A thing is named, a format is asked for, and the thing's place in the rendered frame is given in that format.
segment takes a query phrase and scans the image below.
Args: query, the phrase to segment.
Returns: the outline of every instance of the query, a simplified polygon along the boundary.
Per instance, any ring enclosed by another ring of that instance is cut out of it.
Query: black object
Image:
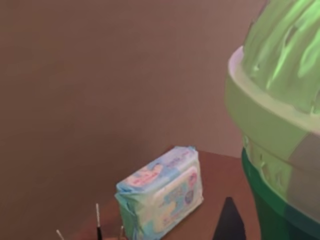
[[[212,240],[246,240],[245,225],[232,197],[224,201]]]
[[[101,227],[97,227],[96,228],[96,234],[97,234],[97,240],[102,240],[102,231],[101,231]]]

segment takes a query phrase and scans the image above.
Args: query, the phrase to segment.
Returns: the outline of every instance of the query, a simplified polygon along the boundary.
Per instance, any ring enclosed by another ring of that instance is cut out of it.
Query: table surface
[[[204,202],[163,239],[211,240],[226,197],[233,198],[243,219],[247,239],[260,239],[255,202],[242,170],[241,160],[204,151],[199,152],[199,159]],[[104,237],[117,236],[121,218],[116,200],[112,199],[100,208]],[[96,216],[92,215],[71,239],[96,240]]]

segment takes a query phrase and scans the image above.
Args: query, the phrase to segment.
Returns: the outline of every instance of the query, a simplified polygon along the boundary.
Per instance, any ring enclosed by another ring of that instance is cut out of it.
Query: blue circle on package
[[[194,191],[193,190],[188,191],[184,198],[186,204],[190,204],[193,199],[194,199]]]

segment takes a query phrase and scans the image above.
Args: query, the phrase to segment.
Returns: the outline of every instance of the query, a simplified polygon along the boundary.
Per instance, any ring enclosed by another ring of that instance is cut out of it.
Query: wall
[[[0,4],[0,239],[57,239],[170,145],[238,156],[227,61],[262,0]]]

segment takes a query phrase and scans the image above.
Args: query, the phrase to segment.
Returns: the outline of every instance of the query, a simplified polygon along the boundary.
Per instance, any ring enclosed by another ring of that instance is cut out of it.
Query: pastel blue and pink packaging
[[[116,185],[129,240],[160,240],[203,202],[198,152],[174,147]]]

